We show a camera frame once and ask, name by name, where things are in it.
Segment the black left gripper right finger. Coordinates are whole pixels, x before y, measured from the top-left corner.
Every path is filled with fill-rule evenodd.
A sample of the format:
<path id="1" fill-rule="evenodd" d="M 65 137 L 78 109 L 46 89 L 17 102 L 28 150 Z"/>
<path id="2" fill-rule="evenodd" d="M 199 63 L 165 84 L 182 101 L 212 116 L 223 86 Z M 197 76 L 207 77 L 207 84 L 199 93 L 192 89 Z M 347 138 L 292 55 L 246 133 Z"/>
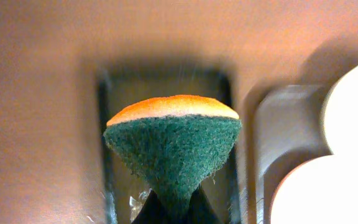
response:
<path id="1" fill-rule="evenodd" d="M 191 224 L 221 224 L 221 221 L 213 211 L 207 196 L 199 186 L 190 200 L 190 223 Z"/>

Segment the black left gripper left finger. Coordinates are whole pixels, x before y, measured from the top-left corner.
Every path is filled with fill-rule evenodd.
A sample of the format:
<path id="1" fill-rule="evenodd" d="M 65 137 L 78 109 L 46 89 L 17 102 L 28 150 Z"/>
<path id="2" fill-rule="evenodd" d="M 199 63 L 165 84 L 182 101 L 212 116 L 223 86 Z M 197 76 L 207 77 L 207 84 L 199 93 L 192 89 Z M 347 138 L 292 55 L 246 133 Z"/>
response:
<path id="1" fill-rule="evenodd" d="M 152 190 L 141 211 L 131 224 L 166 224 L 167 214 L 163 205 Z"/>

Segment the orange green scrub sponge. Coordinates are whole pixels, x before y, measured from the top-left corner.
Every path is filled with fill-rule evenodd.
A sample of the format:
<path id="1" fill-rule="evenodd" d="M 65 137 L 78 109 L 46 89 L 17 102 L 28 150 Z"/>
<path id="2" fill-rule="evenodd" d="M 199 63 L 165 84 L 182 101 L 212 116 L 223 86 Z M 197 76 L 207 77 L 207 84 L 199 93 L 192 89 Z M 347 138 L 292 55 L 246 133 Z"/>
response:
<path id="1" fill-rule="evenodd" d="M 214 98 L 175 95 L 125 107 L 103 136 L 167 213 L 182 217 L 199 184 L 228 160 L 241 127 L 238 113 Z"/>

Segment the white plate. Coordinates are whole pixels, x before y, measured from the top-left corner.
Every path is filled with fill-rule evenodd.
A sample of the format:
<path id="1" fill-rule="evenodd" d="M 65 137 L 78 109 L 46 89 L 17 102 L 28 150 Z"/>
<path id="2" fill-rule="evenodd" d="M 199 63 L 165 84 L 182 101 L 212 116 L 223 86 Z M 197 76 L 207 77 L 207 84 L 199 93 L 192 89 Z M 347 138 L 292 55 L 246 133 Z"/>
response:
<path id="1" fill-rule="evenodd" d="M 358 168 L 338 156 L 304 162 L 278 185 L 271 224 L 358 224 Z"/>
<path id="2" fill-rule="evenodd" d="M 331 152 L 358 167 L 358 66 L 328 92 L 321 112 L 321 127 Z"/>

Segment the white plate top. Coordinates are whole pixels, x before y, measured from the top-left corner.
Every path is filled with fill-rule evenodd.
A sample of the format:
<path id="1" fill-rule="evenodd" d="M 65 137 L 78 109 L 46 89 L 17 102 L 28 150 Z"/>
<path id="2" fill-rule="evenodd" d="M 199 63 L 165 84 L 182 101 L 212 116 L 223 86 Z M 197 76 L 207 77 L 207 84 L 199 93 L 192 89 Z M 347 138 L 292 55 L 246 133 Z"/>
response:
<path id="1" fill-rule="evenodd" d="M 321 112 L 321 127 L 331 152 L 358 167 L 358 66 L 328 92 Z"/>

